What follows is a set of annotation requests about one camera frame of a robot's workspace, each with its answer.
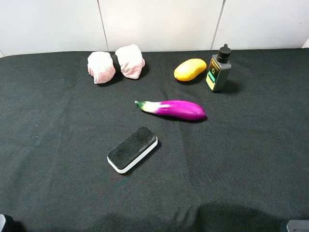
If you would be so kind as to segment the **purple eggplant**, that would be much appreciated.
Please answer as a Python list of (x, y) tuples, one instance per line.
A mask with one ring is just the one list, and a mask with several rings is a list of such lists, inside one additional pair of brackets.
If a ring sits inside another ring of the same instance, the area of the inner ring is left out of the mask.
[(150, 114), (171, 116), (184, 120), (201, 120), (206, 117), (206, 113), (201, 106), (189, 101), (134, 101), (134, 103), (142, 111)]

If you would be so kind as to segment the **black and white eraser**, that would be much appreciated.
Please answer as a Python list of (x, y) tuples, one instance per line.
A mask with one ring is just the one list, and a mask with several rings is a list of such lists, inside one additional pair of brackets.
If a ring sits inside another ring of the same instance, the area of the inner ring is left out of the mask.
[(107, 155), (107, 161), (119, 174), (125, 174), (157, 144), (157, 136), (147, 127), (141, 127), (111, 150)]

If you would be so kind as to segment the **yellow mango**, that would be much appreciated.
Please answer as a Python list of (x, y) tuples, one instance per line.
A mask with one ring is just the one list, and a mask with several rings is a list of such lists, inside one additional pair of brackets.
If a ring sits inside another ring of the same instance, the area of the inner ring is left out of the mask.
[(195, 79), (199, 74), (206, 70), (207, 64), (199, 58), (192, 58), (181, 63), (174, 70), (174, 77), (178, 81), (188, 82)]

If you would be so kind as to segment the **pink towel with black band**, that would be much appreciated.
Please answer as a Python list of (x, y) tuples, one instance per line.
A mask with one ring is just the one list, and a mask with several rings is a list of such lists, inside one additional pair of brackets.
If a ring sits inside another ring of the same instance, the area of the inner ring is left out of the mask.
[(142, 53), (135, 44), (121, 47), (113, 55), (103, 51), (93, 52), (87, 61), (88, 73), (95, 84), (107, 83), (119, 72), (128, 79), (136, 80), (145, 66)]

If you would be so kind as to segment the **grey bottle with black cap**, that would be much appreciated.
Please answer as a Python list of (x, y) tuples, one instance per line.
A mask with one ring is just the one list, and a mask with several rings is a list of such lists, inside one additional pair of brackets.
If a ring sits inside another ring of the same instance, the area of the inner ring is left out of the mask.
[(219, 92), (224, 89), (224, 85), (231, 70), (229, 62), (231, 49), (224, 44), (218, 54), (212, 55), (210, 65), (206, 75), (206, 83), (212, 92)]

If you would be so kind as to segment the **black tablecloth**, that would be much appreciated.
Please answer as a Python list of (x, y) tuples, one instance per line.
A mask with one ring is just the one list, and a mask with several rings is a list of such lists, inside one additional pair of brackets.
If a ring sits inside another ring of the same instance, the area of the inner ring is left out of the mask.
[[(89, 52), (0, 60), (0, 211), (21, 232), (277, 232), (309, 218), (309, 51), (234, 50), (213, 93), (174, 69), (212, 51), (144, 53), (138, 80), (95, 85)], [(190, 101), (206, 117), (142, 111)], [(125, 174), (108, 153), (141, 127), (157, 146)]]

